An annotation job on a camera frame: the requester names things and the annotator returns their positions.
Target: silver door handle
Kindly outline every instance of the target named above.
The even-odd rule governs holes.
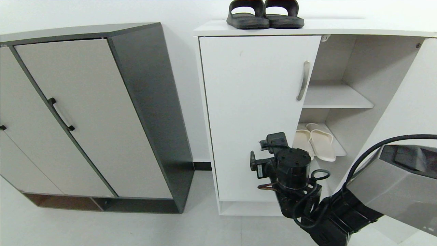
[[[298,101],[302,100],[303,95],[305,94],[306,85],[308,84],[308,80],[309,80],[310,68],[311,68],[311,62],[305,61],[303,63],[303,79],[302,79],[301,90],[299,91],[299,95],[296,98]]]

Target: black door handle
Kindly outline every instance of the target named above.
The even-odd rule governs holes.
[[[53,109],[55,114],[61,119],[61,122],[63,123],[64,128],[67,129],[70,132],[74,131],[74,129],[75,129],[74,126],[68,126],[67,124],[65,124],[64,120],[61,118],[61,116],[59,115],[58,111],[56,110],[56,108],[55,108],[56,100],[54,98],[49,98],[47,100],[47,102],[49,103],[50,107]]]

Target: gray floor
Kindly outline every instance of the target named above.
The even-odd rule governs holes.
[[[1,179],[2,246],[315,246],[290,219],[219,216],[212,173],[196,171],[184,214],[126,214],[37,208]],[[435,246],[424,232],[389,239],[374,226],[349,246]]]

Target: white shelf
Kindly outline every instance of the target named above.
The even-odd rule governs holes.
[[[271,36],[271,35],[396,35],[437,37],[434,27],[411,22],[409,25],[397,22],[384,22],[367,19],[349,18],[305,18],[305,26],[299,29],[261,29],[241,30],[226,23],[225,20],[209,21],[194,30],[194,36]]]
[[[341,146],[341,144],[338,142],[337,138],[335,137],[335,135],[331,132],[331,130],[329,130],[329,128],[326,126],[326,128],[328,129],[329,133],[332,134],[332,136],[334,137],[333,141],[332,141],[332,147],[334,148],[335,151],[335,155],[336,156],[346,156],[346,150],[343,149],[343,147]]]
[[[342,81],[310,81],[304,109],[371,109],[373,103]]]

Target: white shoe cabinet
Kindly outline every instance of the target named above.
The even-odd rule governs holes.
[[[275,194],[257,189],[269,180],[249,167],[252,150],[271,157],[258,143],[268,134],[284,132],[292,143],[298,123],[330,129],[336,161],[311,163],[332,173],[321,182],[323,197],[339,189],[355,159],[376,142],[437,134],[435,32],[314,19],[294,30],[238,30],[211,21],[194,35],[222,215],[281,216]]]
[[[41,207],[181,213],[194,173],[160,23],[2,36],[1,175]]]

